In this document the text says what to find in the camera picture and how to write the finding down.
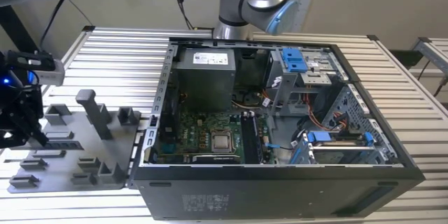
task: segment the white sticker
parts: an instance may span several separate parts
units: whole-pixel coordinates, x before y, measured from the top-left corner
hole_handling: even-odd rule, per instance
[[[228,65],[227,54],[212,52],[196,52],[193,55],[193,64]]]
[[[263,106],[268,106],[271,103],[271,99],[269,98],[265,98],[264,101],[263,101]]]
[[[308,61],[307,63],[308,63],[309,67],[313,67],[313,68],[319,67],[319,64],[316,62],[313,62],[313,61]]]

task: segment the black cable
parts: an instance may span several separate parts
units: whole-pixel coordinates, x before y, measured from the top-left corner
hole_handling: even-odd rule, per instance
[[[81,11],[81,9],[77,7],[77,5],[73,3],[72,0],[68,0],[71,2],[71,4],[75,6],[75,8],[77,9],[77,11],[81,13],[81,15],[84,16],[84,18],[87,19],[87,21],[89,22],[91,26],[93,26],[89,18],[87,17],[87,15],[84,14],[84,12]]]
[[[177,5],[179,5],[180,12],[181,12],[181,14],[183,14],[183,16],[184,16],[184,20],[185,20],[185,23],[187,23],[187,27],[188,27],[188,29],[192,29],[192,28],[193,28],[193,25],[191,24],[189,19],[187,18],[185,10],[184,10],[184,6],[183,6],[183,4],[180,3],[180,0],[176,0],[176,1],[177,1]]]
[[[436,92],[433,93],[433,97],[436,97],[437,94],[440,93],[441,87],[443,87],[443,85],[439,85],[437,90],[436,90]]]
[[[420,77],[421,77],[421,75],[423,75],[423,72],[424,72],[425,69],[427,69],[427,66],[429,65],[429,62],[431,62],[431,61],[428,60],[425,66],[424,66],[423,69],[421,69],[421,72],[420,72],[420,74],[419,74],[417,80],[420,80]]]
[[[284,150],[288,150],[288,151],[292,151],[293,150],[293,148],[285,148],[285,147],[279,147],[280,149],[284,149]]]
[[[49,30],[49,27],[51,27],[51,24],[53,23],[53,20],[55,20],[55,17],[56,17],[56,14],[57,14],[57,11],[59,9],[61,8],[61,5],[64,3],[65,0],[59,0],[57,4],[56,4],[56,7],[55,7],[55,10],[51,14],[51,17],[49,17],[49,21],[48,21],[48,25],[47,25],[47,28],[44,30],[44,34],[41,35],[41,38],[40,38],[40,43],[39,43],[39,50],[43,51],[43,44],[44,44],[44,40],[45,40],[45,37],[47,37],[47,33],[48,33],[48,30]]]

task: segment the wall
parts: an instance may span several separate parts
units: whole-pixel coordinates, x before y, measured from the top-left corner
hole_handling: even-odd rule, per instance
[[[375,34],[391,49],[448,38],[448,0],[313,0],[303,32]]]
[[[13,8],[35,41],[39,40],[59,0],[32,0]],[[185,29],[176,0],[73,0],[96,26]],[[185,0],[185,13],[195,26],[213,27],[219,0]],[[67,1],[45,39],[44,48],[63,57],[85,19]]]

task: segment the cable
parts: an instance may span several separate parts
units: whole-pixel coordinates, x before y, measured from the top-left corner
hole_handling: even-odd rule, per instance
[[[311,119],[311,121],[315,123],[315,125],[316,125],[319,128],[321,128],[321,129],[325,130],[325,131],[329,131],[329,129],[328,129],[325,126],[323,126],[323,125],[320,124],[319,120],[317,120],[316,117],[315,117],[313,109],[312,109],[311,104],[309,104],[309,96],[308,96],[308,93],[305,94],[305,103],[307,103],[307,105],[308,105],[308,114],[309,114],[309,119]]]
[[[423,69],[421,69],[421,72],[420,72],[420,74],[419,74],[417,80],[420,80],[420,77],[421,77],[421,75],[423,75],[423,72],[424,72],[425,69],[427,69],[427,66],[429,65],[429,62],[431,62],[431,61],[428,60],[425,66],[424,66]]]
[[[184,16],[187,27],[191,30],[191,29],[193,29],[193,25],[191,24],[189,19],[187,18],[184,5],[181,4],[180,0],[177,0],[177,5],[179,5],[180,12],[183,13],[183,16]]]
[[[259,108],[261,108],[261,107],[249,107],[249,106],[244,106],[244,105],[241,105],[241,104],[236,103],[233,100],[232,100],[232,103],[233,103],[236,106],[239,106],[240,108],[244,108],[244,109],[248,109],[248,110],[252,110],[252,109],[259,109]]]
[[[45,40],[45,37],[47,37],[47,33],[48,33],[51,24],[53,23],[53,20],[55,20],[57,11],[59,11],[59,9],[61,8],[61,5],[63,5],[64,1],[65,1],[65,0],[59,0],[59,2],[57,2],[57,4],[56,4],[56,7],[55,7],[55,10],[53,10],[53,12],[52,12],[52,14],[51,14],[49,21],[48,21],[48,25],[47,25],[47,28],[45,28],[45,30],[44,30],[44,34],[41,35],[41,38],[40,38],[40,43],[39,43],[39,50],[40,50],[40,51],[43,51],[41,46],[43,46],[43,44],[44,44],[44,40]]]
[[[81,9],[77,7],[77,5],[73,3],[72,0],[68,0],[71,2],[71,4],[75,6],[75,8],[77,9],[77,11],[81,13],[81,15],[84,16],[84,18],[87,19],[87,21],[89,22],[91,26],[93,26],[89,18],[85,16],[84,12],[81,11]]]
[[[437,94],[440,93],[441,87],[443,87],[443,85],[439,85],[437,90],[436,90],[436,92],[433,93],[433,97],[436,97]]]

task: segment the white slatted rack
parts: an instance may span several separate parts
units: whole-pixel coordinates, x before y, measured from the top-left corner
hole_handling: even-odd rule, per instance
[[[105,103],[109,110],[132,106],[149,113],[169,37],[209,38],[211,32],[116,28],[83,32],[63,58],[67,68],[64,86],[44,87],[45,105],[67,103],[71,110],[80,110],[75,96],[80,89],[89,88],[96,90],[97,102]],[[367,36],[344,35],[284,34],[272,37],[256,33],[255,40],[339,45],[427,181],[365,219],[204,223],[448,223],[448,112],[383,44]],[[5,151],[0,158],[19,160],[25,154],[24,151]],[[153,222],[137,190],[9,194],[5,190],[8,179],[15,175],[19,163],[0,161],[0,220],[35,220],[35,223],[45,224]]]

